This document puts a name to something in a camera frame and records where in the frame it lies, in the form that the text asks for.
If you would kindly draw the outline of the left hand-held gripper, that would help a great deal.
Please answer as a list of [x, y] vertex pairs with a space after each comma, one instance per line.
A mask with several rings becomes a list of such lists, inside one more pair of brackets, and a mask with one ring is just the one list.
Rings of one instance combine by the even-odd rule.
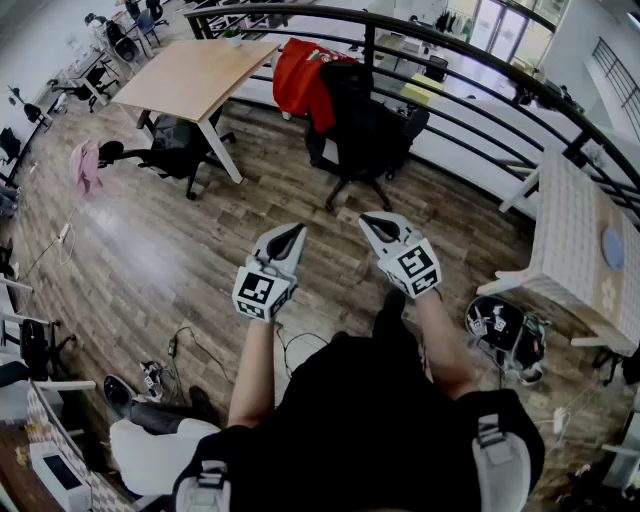
[[236, 276], [232, 301], [238, 313], [263, 322], [275, 319], [297, 286], [293, 274], [306, 234], [304, 224], [284, 224], [258, 238], [253, 256], [247, 257]]

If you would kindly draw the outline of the red printed shirt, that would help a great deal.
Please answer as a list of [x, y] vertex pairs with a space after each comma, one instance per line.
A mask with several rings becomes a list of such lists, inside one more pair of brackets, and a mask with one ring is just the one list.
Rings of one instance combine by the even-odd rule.
[[357, 63], [356, 59], [316, 43], [290, 38], [273, 76], [273, 97], [280, 111], [296, 116], [309, 114], [319, 133], [333, 127], [333, 107], [320, 71], [335, 61]]

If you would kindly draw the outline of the person's left forearm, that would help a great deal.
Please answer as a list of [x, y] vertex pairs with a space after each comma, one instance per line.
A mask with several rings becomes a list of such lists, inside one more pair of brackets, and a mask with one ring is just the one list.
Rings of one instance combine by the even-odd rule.
[[275, 409], [274, 324], [249, 322], [227, 426], [253, 428]]

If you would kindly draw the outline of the person's right forearm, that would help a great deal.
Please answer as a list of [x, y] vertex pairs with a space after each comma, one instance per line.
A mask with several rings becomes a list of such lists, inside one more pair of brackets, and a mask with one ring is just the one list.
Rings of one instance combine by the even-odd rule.
[[415, 305], [434, 384], [453, 400], [477, 391], [468, 347], [456, 330], [439, 293], [431, 289], [420, 295]]

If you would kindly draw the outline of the black office chair grey jacket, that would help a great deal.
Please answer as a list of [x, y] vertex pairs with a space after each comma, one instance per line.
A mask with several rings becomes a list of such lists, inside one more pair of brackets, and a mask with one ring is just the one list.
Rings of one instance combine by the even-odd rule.
[[200, 164], [220, 169], [224, 169], [224, 165], [217, 156], [212, 156], [213, 149], [196, 123], [168, 114], [160, 114], [151, 121], [150, 115], [149, 110], [143, 110], [136, 127], [150, 131], [151, 147], [127, 150], [119, 141], [104, 143], [99, 148], [98, 167], [104, 168], [117, 160], [139, 158], [140, 168], [153, 168], [162, 179], [186, 179], [186, 197], [194, 200], [196, 194], [192, 187]]

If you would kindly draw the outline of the black swivel chair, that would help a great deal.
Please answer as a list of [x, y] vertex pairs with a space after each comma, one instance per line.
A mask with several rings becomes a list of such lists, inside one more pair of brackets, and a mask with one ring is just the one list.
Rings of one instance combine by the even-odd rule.
[[46, 334], [44, 325], [36, 320], [24, 320], [21, 324], [20, 354], [34, 381], [57, 381], [60, 379], [60, 373], [69, 379], [78, 378], [60, 358], [65, 345], [75, 342], [77, 337], [71, 334], [57, 343], [56, 328], [60, 325], [59, 320], [51, 322], [48, 325], [49, 334]]

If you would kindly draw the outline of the yellow table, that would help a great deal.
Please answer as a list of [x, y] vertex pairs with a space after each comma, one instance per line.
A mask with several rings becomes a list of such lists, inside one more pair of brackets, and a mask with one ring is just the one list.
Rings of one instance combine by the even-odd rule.
[[411, 77], [412, 82], [405, 83], [400, 90], [400, 95], [411, 101], [427, 105], [431, 99], [441, 96], [444, 85], [419, 73]]

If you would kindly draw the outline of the white patterned side table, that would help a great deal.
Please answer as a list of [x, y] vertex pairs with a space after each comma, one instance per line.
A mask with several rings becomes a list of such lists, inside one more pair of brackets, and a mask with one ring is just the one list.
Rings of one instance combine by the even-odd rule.
[[[480, 295], [515, 288], [535, 292], [572, 313], [592, 332], [575, 346], [606, 346], [631, 356], [640, 348], [640, 231], [587, 174], [547, 149], [522, 188], [538, 188], [531, 260], [521, 271], [499, 271]], [[605, 227], [624, 242], [624, 269], [612, 271], [601, 251]]]

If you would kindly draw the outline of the black white device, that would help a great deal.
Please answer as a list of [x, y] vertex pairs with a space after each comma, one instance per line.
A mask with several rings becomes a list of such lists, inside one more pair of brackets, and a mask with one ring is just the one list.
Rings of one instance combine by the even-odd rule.
[[548, 321], [537, 314], [525, 313], [516, 341], [506, 359], [506, 372], [523, 386], [532, 386], [543, 377], [541, 361], [546, 352]]

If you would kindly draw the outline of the light wooden table white legs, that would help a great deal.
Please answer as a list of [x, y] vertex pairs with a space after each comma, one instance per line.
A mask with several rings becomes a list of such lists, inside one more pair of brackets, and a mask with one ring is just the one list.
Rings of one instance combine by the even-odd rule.
[[113, 98], [129, 115], [136, 109], [195, 123], [236, 184], [243, 180], [211, 116], [265, 63], [277, 61], [279, 45], [247, 41], [237, 47], [219, 39], [175, 41], [149, 61]]

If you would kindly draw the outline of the pink cloth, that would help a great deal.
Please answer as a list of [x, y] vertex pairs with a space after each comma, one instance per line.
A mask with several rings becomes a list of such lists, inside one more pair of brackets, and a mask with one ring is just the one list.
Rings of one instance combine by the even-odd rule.
[[92, 188], [102, 187], [99, 176], [99, 146], [87, 140], [76, 146], [69, 158], [70, 173], [74, 184], [82, 195], [88, 194]]

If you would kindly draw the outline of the dark oval basket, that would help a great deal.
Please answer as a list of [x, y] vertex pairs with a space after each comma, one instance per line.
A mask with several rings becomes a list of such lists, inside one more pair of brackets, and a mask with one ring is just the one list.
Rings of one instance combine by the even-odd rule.
[[108, 404], [120, 418], [129, 418], [132, 402], [133, 390], [119, 377], [109, 374], [104, 378], [103, 391]]

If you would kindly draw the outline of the blue plate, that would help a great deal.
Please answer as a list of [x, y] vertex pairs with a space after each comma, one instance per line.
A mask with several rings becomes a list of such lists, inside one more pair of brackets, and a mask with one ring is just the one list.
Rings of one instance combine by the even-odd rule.
[[624, 269], [624, 242], [621, 234], [611, 226], [604, 228], [601, 235], [601, 251], [607, 266], [615, 272]]

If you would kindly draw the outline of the white table with patterned top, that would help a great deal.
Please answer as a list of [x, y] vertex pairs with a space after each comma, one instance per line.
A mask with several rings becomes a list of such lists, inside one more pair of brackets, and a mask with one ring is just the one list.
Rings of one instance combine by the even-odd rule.
[[55, 445], [70, 469], [89, 486], [92, 512], [140, 512], [139, 500], [118, 480], [107, 443], [91, 431], [77, 401], [93, 381], [19, 381], [0, 387], [0, 427], [24, 427], [32, 443]]

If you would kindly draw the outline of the white device with screen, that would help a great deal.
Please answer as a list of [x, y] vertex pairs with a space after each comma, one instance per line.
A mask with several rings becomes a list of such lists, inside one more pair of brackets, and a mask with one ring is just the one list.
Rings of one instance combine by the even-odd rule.
[[29, 444], [32, 468], [65, 512], [92, 512], [91, 488], [50, 441]]

